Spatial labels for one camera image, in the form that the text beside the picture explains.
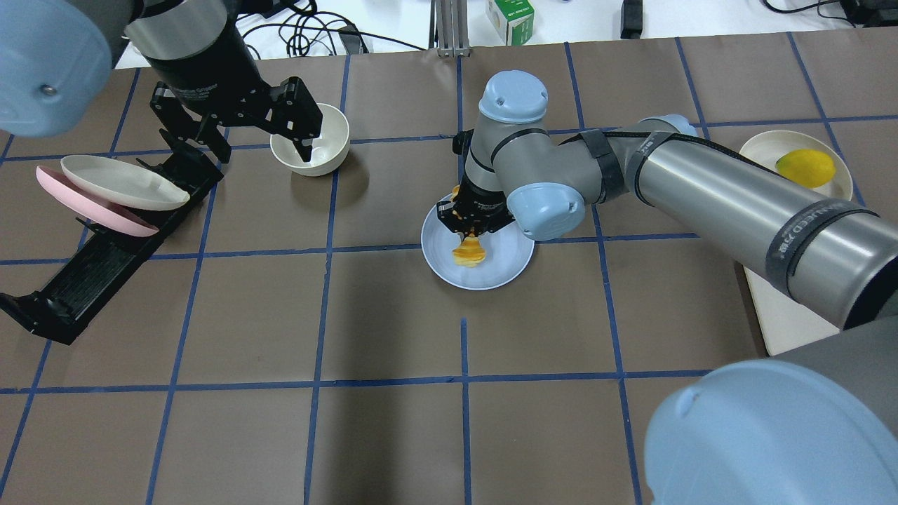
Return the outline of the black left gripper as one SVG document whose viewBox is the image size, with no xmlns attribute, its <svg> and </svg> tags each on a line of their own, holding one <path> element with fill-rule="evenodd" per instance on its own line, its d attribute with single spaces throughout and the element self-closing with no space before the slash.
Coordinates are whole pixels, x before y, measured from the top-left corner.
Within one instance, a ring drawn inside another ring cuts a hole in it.
<svg viewBox="0 0 898 505">
<path fill-rule="evenodd" d="M 301 78 L 290 76 L 270 87 L 249 49 L 208 49 L 184 60 L 151 58 L 149 63 L 182 105 L 160 117 L 171 135 L 205 144 L 220 162 L 229 163 L 232 148 L 219 128 L 260 127 L 265 121 L 267 133 L 295 140 L 295 166 L 314 166 L 323 112 Z"/>
</svg>

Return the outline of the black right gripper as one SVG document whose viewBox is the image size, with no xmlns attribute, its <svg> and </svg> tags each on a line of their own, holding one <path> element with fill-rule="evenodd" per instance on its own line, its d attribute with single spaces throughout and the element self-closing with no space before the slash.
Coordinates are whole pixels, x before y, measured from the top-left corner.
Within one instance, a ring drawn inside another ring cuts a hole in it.
<svg viewBox="0 0 898 505">
<path fill-rule="evenodd" d="M 488 191 L 475 185 L 468 179 L 460 182 L 462 186 L 463 215 L 468 215 L 474 222 L 474 236 L 495 233 L 512 224 L 514 216 L 508 210 L 506 195 L 502 191 Z M 472 227 L 463 215 L 452 211 L 452 196 L 437 202 L 436 213 L 439 222 L 452 233 L 458 234 L 460 239 L 466 239 L 471 235 Z"/>
</svg>

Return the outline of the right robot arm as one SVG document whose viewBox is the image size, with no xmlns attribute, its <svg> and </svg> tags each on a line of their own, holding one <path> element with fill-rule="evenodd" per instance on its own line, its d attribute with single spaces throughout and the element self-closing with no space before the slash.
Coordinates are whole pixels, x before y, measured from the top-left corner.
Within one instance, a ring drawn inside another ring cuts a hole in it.
<svg viewBox="0 0 898 505">
<path fill-rule="evenodd" d="M 453 149 L 460 188 L 436 206 L 463 237 L 517 224 L 547 241 L 589 204 L 632 193 L 839 328 L 725 365 L 671 394 L 645 436 L 655 504 L 896 502 L 896 226 L 697 137 L 676 114 L 554 144 L 543 83 L 485 85 Z"/>
</svg>

